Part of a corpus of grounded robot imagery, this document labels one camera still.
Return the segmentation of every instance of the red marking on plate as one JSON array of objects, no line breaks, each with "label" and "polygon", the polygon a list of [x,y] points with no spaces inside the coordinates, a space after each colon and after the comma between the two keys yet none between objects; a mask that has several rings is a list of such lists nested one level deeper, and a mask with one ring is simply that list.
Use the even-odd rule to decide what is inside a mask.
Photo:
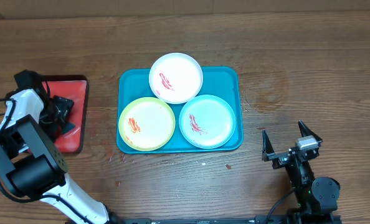
[{"label": "red marking on plate", "polygon": [[128,119],[128,125],[130,125],[131,131],[134,134],[141,132],[141,128],[138,126],[138,124],[136,123],[136,121],[134,120],[134,118]]},{"label": "red marking on plate", "polygon": [[174,91],[173,86],[171,86],[168,79],[162,73],[160,73],[160,78],[161,78],[161,83],[163,84],[164,87],[166,87],[168,90]]},{"label": "red marking on plate", "polygon": [[200,135],[207,134],[207,131],[199,127],[199,125],[196,123],[196,119],[195,119],[195,116],[193,116],[193,114],[190,114],[189,118],[191,119],[192,131],[195,131],[199,133]]}]

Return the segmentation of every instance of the blue tray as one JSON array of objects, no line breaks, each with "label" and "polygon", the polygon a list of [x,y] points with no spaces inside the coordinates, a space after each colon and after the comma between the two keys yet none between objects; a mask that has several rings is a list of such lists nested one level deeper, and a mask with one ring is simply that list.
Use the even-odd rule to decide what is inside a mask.
[{"label": "blue tray", "polygon": [[[117,124],[121,112],[132,101],[146,96],[155,97],[149,87],[149,71],[149,68],[131,69],[126,71],[120,77],[118,88]],[[187,142],[182,136],[178,125],[179,113],[184,106],[183,103],[180,105],[169,104],[175,115],[176,127],[173,136],[163,147],[149,152],[137,151],[125,144],[120,137],[117,126],[116,141],[118,148],[122,152],[128,154],[212,152],[237,149],[243,142],[242,110],[240,108],[239,82],[237,74],[230,67],[202,67],[202,71],[203,86],[198,95],[209,94],[218,96],[228,102],[235,112],[235,133],[227,143],[215,149],[201,149]]]}]

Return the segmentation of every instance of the light blue plate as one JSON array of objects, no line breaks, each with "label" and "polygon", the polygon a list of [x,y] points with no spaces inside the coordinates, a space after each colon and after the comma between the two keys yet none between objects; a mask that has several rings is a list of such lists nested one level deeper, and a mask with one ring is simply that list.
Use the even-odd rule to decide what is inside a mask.
[{"label": "light blue plate", "polygon": [[[132,69],[120,77],[118,89],[117,120],[124,108],[132,101],[146,96],[154,97],[149,87],[149,71],[147,69]],[[236,115],[235,133],[231,139],[220,147],[214,149],[201,149],[189,143],[179,130],[179,114],[184,104],[170,105],[176,118],[176,127],[173,136],[163,147],[148,151],[137,151],[122,140],[117,128],[117,146],[129,154],[154,154],[154,153],[184,153],[184,152],[214,152],[230,151],[237,149],[243,142],[242,109],[240,107],[239,83],[236,72],[229,67],[202,67],[203,86],[199,95],[214,95],[225,100],[234,110]]]},{"label": "light blue plate", "polygon": [[223,99],[201,95],[185,104],[179,115],[179,128],[196,147],[213,149],[225,144],[235,132],[234,110]]}]

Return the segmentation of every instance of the wooden table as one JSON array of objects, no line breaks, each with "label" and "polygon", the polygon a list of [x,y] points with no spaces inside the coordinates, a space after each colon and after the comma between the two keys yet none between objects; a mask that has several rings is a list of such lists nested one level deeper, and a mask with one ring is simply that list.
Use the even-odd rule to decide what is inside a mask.
[{"label": "wooden table", "polygon": [[[120,75],[169,52],[238,73],[238,150],[131,156],[117,148]],[[262,129],[283,152],[300,137],[302,119],[324,140],[311,161],[315,176],[341,184],[335,214],[345,223],[370,223],[370,11],[0,21],[0,98],[15,89],[13,75],[23,69],[87,76],[84,147],[67,156],[70,175],[121,217],[266,214],[290,187],[285,169],[261,161]],[[292,207],[294,197],[276,213]],[[0,194],[0,223],[66,219],[50,205]]]}]

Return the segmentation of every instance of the yellow plate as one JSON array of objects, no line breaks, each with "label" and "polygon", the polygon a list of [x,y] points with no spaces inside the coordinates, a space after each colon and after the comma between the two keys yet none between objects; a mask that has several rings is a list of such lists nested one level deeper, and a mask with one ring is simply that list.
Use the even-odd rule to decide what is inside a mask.
[{"label": "yellow plate", "polygon": [[123,141],[139,151],[152,151],[165,145],[175,130],[175,116],[164,101],[143,97],[127,105],[118,120]]}]

